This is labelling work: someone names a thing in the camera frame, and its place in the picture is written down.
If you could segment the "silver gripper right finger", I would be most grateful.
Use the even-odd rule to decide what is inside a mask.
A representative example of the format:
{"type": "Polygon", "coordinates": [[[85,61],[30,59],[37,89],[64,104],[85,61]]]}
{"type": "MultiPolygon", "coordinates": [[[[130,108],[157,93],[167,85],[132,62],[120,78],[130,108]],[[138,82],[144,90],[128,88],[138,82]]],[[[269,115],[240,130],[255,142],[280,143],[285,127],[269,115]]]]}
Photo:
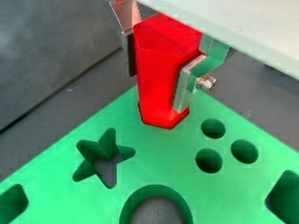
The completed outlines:
{"type": "Polygon", "coordinates": [[[172,107],[181,113],[191,105],[196,90],[213,89],[216,79],[209,72],[225,61],[229,46],[204,34],[199,45],[200,55],[191,59],[181,67],[175,90],[172,107]]]}

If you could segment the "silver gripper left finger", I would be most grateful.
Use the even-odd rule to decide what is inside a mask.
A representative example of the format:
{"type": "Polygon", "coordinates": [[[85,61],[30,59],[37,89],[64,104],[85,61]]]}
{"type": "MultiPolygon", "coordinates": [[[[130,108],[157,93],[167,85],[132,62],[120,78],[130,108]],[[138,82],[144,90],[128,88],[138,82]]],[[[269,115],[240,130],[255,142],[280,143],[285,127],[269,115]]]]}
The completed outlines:
{"type": "Polygon", "coordinates": [[[136,50],[133,26],[141,22],[136,0],[110,0],[109,3],[118,25],[120,45],[125,55],[125,73],[136,75],[136,50]]]}

